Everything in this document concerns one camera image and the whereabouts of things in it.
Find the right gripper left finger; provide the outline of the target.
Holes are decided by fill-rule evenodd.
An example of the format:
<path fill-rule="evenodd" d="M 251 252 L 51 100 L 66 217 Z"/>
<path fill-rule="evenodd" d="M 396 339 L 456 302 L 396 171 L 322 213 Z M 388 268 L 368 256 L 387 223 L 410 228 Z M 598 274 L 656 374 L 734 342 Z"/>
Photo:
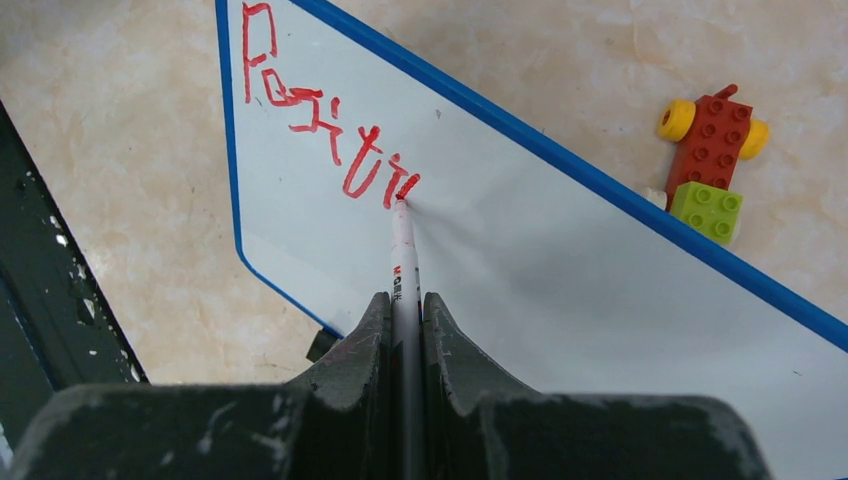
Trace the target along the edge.
<path fill-rule="evenodd" d="M 78 385 L 14 454 L 14 479 L 389 479 L 390 301 L 285 383 Z"/>

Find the blue framed whiteboard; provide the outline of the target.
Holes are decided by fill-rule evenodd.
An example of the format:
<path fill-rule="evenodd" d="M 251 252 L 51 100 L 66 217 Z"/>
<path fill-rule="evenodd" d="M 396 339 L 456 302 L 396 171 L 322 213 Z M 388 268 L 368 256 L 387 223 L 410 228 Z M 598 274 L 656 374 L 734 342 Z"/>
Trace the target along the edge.
<path fill-rule="evenodd" d="M 408 201 L 423 287 L 542 391 L 700 394 L 779 479 L 847 474 L 847 328 L 325 1 L 216 5 L 235 242 L 336 334 L 390 288 Z"/>

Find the white whiteboard marker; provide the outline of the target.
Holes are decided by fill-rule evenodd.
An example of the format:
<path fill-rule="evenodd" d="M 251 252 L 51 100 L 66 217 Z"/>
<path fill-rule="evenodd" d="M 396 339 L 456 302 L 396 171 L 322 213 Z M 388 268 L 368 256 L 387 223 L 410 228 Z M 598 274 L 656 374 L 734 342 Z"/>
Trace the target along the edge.
<path fill-rule="evenodd" d="M 420 353 L 418 257 L 407 202 L 398 197 L 392 218 L 392 346 L 398 367 L 399 476 L 423 479 L 423 384 Z"/>

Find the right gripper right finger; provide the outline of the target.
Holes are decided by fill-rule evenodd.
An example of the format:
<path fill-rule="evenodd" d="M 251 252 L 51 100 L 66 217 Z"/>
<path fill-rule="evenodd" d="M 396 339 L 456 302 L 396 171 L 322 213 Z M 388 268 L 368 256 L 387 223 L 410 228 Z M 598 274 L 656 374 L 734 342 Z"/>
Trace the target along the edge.
<path fill-rule="evenodd" d="M 423 302 L 428 466 L 435 479 L 768 479 L 754 436 L 706 396 L 544 394 Z"/>

